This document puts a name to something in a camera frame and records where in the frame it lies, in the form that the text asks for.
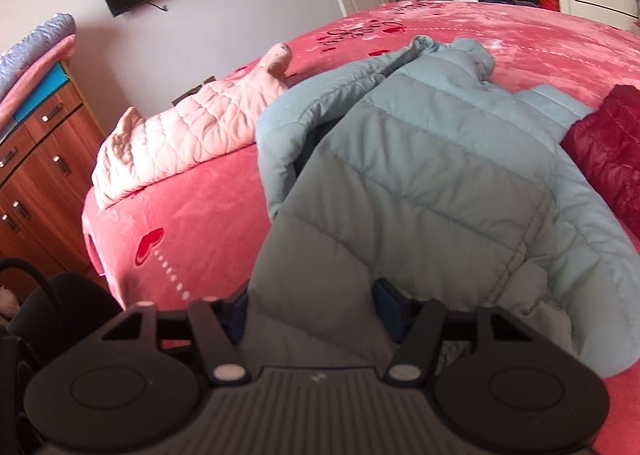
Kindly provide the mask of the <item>brown wooden dresser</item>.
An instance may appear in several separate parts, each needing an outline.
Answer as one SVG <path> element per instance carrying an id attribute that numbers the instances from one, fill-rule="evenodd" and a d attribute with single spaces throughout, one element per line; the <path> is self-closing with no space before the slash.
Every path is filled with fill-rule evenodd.
<path id="1" fill-rule="evenodd" d="M 1 140 L 1 256 L 32 263 L 45 275 L 96 275 L 81 215 L 104 132 L 65 62 L 52 87 Z"/>

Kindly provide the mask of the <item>dark red puffer jacket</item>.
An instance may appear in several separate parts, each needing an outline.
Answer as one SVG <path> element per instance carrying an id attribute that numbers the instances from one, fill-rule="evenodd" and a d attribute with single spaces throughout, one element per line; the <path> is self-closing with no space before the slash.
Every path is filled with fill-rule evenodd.
<path id="1" fill-rule="evenodd" d="M 639 89 L 617 85 L 561 142 L 625 227 L 639 234 Z"/>

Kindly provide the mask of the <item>folded bedding on dresser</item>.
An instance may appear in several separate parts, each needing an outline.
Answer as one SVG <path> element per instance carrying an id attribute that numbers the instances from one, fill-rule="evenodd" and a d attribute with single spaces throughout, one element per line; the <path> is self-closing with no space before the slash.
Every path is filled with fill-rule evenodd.
<path id="1" fill-rule="evenodd" d="M 1 56 L 1 140 L 16 126 L 13 116 L 55 63 L 76 49 L 73 15 L 58 13 L 38 25 Z"/>

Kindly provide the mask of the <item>pink quilted jacket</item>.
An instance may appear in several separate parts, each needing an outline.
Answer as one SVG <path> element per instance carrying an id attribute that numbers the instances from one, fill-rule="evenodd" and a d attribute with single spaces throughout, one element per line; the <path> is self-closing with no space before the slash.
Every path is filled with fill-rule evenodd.
<path id="1" fill-rule="evenodd" d="M 151 117 L 131 106 L 96 156 L 96 204 L 113 206 L 156 182 L 235 152 L 255 141 L 257 120 L 280 98 L 292 51 L 274 45 L 245 76 L 207 82 Z"/>

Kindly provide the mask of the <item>light blue puffer jacket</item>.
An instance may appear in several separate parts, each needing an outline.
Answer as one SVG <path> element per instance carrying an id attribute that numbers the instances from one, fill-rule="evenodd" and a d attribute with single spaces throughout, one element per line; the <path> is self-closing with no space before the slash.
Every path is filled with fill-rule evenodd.
<path id="1" fill-rule="evenodd" d="M 602 377 L 639 359 L 639 256 L 561 142 L 588 114 L 509 92 L 477 41 L 418 37 L 312 77 L 256 131 L 271 221 L 240 350 L 266 366 L 384 367 L 372 287 L 500 307 Z"/>

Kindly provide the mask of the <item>pink plush bed cover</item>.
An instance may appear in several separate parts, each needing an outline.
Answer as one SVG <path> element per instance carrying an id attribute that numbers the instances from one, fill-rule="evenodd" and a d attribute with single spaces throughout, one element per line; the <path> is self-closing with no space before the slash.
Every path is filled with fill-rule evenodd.
<path id="1" fill-rule="evenodd" d="M 82 226 L 121 305 L 250 287 L 240 349 L 268 365 L 383 366 L 388 279 L 458 311 L 501 305 L 598 375 L 639 365 L 639 235 L 562 146 L 639 41 L 526 8 L 405 2 L 296 38 L 288 89 L 239 151 Z"/>

